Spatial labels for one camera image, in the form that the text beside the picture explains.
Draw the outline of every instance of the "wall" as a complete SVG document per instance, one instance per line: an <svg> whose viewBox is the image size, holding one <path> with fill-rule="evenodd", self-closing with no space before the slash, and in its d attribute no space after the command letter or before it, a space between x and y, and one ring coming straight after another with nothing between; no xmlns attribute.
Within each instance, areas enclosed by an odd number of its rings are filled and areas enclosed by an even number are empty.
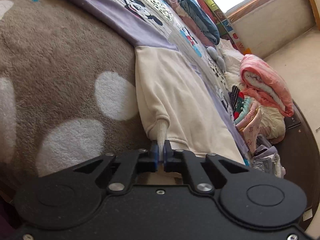
<svg viewBox="0 0 320 240"><path fill-rule="evenodd" d="M265 58L315 25L308 0L273 0L233 23L242 43Z"/></svg>

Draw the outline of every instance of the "white sticker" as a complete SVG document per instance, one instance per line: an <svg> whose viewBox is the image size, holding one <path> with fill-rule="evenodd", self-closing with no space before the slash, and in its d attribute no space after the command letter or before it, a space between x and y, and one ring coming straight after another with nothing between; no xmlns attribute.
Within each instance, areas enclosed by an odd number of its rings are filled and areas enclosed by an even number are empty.
<svg viewBox="0 0 320 240"><path fill-rule="evenodd" d="M302 216L303 221L306 221L310 218L312 218L312 209L309 209L308 211L304 212Z"/></svg>

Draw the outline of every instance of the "screw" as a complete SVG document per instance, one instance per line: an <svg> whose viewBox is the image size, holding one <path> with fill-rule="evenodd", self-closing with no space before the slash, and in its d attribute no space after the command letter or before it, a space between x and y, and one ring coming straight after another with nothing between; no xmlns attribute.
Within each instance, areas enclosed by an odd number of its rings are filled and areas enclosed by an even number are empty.
<svg viewBox="0 0 320 240"><path fill-rule="evenodd" d="M32 235L29 235L29 234L25 234L23 237L22 237L23 240L33 240L33 236Z"/></svg>
<svg viewBox="0 0 320 240"><path fill-rule="evenodd" d="M122 183L111 183L108 188L112 191L124 190L124 185Z"/></svg>
<svg viewBox="0 0 320 240"><path fill-rule="evenodd" d="M289 235L287 240L298 240L299 237L296 234Z"/></svg>
<svg viewBox="0 0 320 240"><path fill-rule="evenodd" d="M210 191L213 189L212 185L208 184L208 183L201 183L197 185L197 189L200 191Z"/></svg>
<svg viewBox="0 0 320 240"><path fill-rule="evenodd" d="M159 189L159 190L156 191L156 193L157 193L158 195L164 195L165 191L162 190L162 189Z"/></svg>

